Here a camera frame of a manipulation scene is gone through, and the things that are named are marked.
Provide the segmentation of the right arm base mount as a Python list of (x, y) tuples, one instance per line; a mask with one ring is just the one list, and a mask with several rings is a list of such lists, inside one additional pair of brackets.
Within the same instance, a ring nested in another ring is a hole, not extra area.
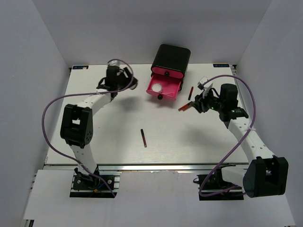
[[(207, 175), (197, 175), (193, 179), (193, 183), (198, 185), (198, 189), (200, 188), (203, 180), (207, 177)], [(213, 192), (217, 192), (223, 189), (227, 189), (232, 187), (233, 184), (226, 183), (226, 182), (218, 182), (215, 176), (211, 176), (210, 179), (207, 181), (205, 186), (203, 187), (202, 193), (209, 194)], [(234, 190), (229, 190), (227, 192), (223, 192), (214, 196), (209, 197), (202, 197), (199, 195), (200, 201), (242, 201), (244, 200), (244, 194), (242, 192), (241, 187), (237, 187)]]

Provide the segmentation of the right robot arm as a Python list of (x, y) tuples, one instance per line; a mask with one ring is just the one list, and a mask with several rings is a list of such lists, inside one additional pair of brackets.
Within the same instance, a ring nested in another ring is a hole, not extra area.
[(202, 186), (213, 183), (222, 190), (240, 187), (251, 198), (283, 195), (286, 190), (288, 162), (277, 157), (253, 130), (246, 111), (238, 106), (238, 89), (233, 84), (221, 85), (217, 94), (212, 85), (198, 86), (202, 93), (195, 97), (192, 106), (199, 112), (218, 112), (220, 120), (234, 135), (244, 151), (247, 169), (231, 164), (220, 164)]

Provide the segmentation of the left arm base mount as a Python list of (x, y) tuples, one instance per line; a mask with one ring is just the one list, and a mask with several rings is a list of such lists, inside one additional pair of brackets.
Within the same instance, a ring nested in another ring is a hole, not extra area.
[(117, 195), (119, 187), (118, 175), (100, 175), (97, 170), (94, 174), (103, 178), (108, 186), (99, 178), (83, 174), (78, 168), (75, 168), (71, 183), (70, 198), (114, 198), (113, 194)]

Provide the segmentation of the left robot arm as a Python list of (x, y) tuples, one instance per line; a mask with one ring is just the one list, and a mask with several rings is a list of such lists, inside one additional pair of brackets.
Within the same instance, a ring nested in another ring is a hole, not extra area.
[(94, 132), (93, 116), (113, 101), (119, 90), (133, 90), (137, 84), (138, 80), (127, 67), (108, 66), (106, 76), (98, 83), (97, 94), (90, 95), (76, 105), (67, 104), (64, 107), (60, 136), (79, 161), (80, 172), (86, 174), (84, 183), (91, 189), (100, 183), (100, 177), (95, 174), (98, 165), (90, 147)]

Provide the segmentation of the round gold powder compact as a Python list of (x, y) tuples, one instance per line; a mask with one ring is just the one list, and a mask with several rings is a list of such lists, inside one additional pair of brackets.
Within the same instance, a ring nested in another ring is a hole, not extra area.
[(135, 83), (134, 85), (132, 85), (131, 87), (129, 87), (129, 89), (130, 89), (130, 90), (134, 90), (134, 89), (136, 89), (137, 85), (138, 85), (138, 84)]

